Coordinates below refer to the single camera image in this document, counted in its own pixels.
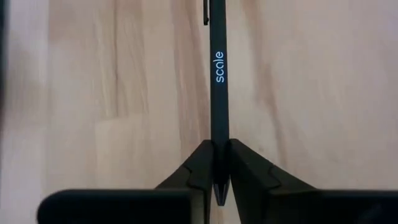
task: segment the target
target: light wood tabletop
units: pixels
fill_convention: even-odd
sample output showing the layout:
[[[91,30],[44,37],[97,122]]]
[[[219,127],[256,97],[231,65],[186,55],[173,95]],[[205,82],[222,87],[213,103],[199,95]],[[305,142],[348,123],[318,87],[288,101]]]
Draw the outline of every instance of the light wood tabletop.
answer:
[[[0,223],[153,188],[209,126],[202,0],[10,1]],[[316,187],[398,189],[398,1],[227,0],[231,137]],[[232,190],[213,223],[239,223]]]

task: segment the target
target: pen clip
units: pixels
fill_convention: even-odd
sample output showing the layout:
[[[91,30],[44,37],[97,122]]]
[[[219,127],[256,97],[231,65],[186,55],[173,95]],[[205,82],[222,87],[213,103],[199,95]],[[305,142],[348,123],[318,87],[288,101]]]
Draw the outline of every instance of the pen clip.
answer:
[[[207,26],[209,24],[208,1],[209,0],[203,0],[203,24],[205,26]]]

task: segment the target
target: black object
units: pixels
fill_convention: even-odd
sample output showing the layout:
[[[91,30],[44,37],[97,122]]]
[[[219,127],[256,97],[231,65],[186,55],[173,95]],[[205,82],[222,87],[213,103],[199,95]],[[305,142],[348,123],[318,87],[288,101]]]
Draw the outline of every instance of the black object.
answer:
[[[39,224],[209,223],[211,185],[224,205],[229,178],[243,224],[398,223],[396,191],[319,190],[229,139],[226,48],[225,0],[210,0],[211,140],[154,190],[55,193],[40,204]]]

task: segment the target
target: wooden table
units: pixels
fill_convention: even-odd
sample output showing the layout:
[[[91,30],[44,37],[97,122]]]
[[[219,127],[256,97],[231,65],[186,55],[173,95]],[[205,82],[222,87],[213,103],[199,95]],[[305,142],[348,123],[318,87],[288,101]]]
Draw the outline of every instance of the wooden table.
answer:
[[[10,2],[0,223],[152,188],[209,138],[202,4]],[[231,137],[316,187],[398,189],[398,1],[227,5]],[[239,223],[232,194],[212,220]]]

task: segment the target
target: pen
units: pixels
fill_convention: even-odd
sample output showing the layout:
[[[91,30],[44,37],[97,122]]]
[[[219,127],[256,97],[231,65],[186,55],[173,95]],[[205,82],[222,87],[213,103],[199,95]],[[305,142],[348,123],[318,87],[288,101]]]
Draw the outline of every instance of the pen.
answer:
[[[228,112],[228,61],[226,43],[225,0],[204,0],[203,22],[210,22],[210,123],[213,142],[213,187],[217,204],[223,206],[229,189],[229,112]]]

